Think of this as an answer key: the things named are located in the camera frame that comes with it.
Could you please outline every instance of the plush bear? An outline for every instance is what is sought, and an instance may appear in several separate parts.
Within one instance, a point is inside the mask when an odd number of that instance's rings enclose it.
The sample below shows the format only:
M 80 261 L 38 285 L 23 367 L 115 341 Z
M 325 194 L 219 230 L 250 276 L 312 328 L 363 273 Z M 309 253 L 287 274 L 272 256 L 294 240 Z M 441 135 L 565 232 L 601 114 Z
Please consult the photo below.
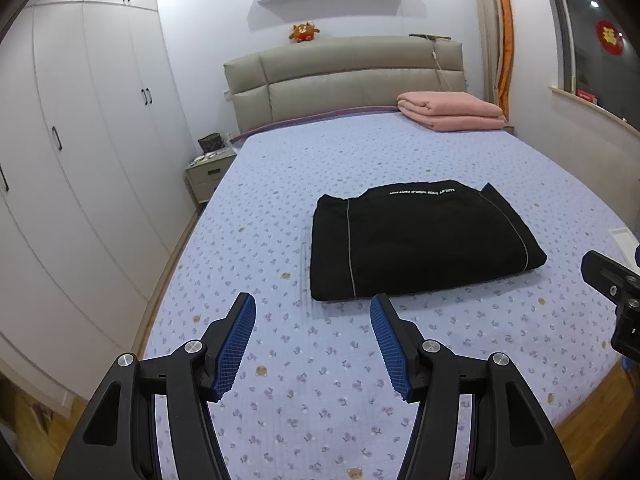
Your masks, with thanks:
M 311 41 L 316 36 L 316 32 L 320 32 L 320 29 L 316 28 L 314 22 L 300 23 L 293 26 L 289 39 L 296 40 L 296 43 Z

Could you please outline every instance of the drawer handle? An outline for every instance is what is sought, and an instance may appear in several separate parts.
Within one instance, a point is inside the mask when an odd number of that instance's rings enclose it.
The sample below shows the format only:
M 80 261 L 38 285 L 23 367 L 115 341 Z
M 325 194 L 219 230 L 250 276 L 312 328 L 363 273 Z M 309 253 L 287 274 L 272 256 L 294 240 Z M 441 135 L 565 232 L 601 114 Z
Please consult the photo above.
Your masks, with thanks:
M 2 175 L 2 180 L 4 180 L 4 190 L 9 193 L 9 184 L 6 182 L 6 177 L 4 176 L 4 171 L 2 171 L 2 166 L 0 166 L 0 175 Z
M 58 135 L 58 130 L 56 129 L 55 126 L 51 129 L 51 133 L 56 136 L 56 140 L 58 141 L 58 151 L 61 152 L 62 151 L 62 142 L 60 142 L 60 136 Z

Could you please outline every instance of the bed frame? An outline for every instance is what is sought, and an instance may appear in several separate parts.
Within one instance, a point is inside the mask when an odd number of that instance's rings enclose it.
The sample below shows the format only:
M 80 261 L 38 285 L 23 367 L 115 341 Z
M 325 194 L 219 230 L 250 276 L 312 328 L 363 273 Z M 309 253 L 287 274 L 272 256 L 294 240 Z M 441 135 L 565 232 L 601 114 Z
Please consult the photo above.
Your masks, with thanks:
M 347 108 L 395 108 L 402 92 L 466 91 L 462 44 L 441 38 L 314 40 L 224 67 L 242 134 Z

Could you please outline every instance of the metal screw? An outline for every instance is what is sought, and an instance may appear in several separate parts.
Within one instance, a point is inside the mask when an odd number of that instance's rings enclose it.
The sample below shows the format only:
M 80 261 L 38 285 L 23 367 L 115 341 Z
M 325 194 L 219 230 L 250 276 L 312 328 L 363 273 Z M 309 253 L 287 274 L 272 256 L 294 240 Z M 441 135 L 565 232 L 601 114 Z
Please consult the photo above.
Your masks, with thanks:
M 122 354 L 118 357 L 118 366 L 129 366 L 133 362 L 133 355 Z
M 440 343 L 434 341 L 433 339 L 427 339 L 424 343 L 422 343 L 422 349 L 425 352 L 429 352 L 430 354 L 435 354 L 440 351 Z
M 185 344 L 184 349 L 186 350 L 187 354 L 195 354 L 196 352 L 202 350 L 202 343 L 197 339 L 194 339 L 193 341 L 189 341 L 187 344 Z
M 498 366 L 506 366 L 509 364 L 509 356 L 498 352 L 497 354 L 494 354 L 494 363 Z

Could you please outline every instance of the window sill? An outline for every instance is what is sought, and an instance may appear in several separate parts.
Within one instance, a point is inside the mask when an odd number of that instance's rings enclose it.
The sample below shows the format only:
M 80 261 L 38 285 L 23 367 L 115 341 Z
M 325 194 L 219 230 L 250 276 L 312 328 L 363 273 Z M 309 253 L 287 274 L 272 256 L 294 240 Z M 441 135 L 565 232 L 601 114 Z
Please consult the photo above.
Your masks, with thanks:
M 578 97 L 577 95 L 570 94 L 569 92 L 565 92 L 564 90 L 556 88 L 555 86 L 550 86 L 549 89 L 554 94 L 561 95 L 562 97 L 565 97 L 567 99 L 571 99 L 572 101 L 580 103 L 583 106 L 587 106 L 587 107 L 591 108 L 592 110 L 596 110 L 601 115 L 604 115 L 606 118 L 609 118 L 610 120 L 616 122 L 617 124 L 619 124 L 623 128 L 626 128 L 627 130 L 629 130 L 631 133 L 636 134 L 638 137 L 640 137 L 640 132 L 638 130 L 636 130 L 631 124 L 627 123 L 626 121 L 623 121 L 617 115 L 612 114 L 608 110 L 605 110 L 604 108 L 602 108 L 602 107 L 600 107 L 598 105 L 595 105 L 595 104 L 593 104 L 593 103 L 591 103 L 589 101 L 585 101 L 584 99 Z

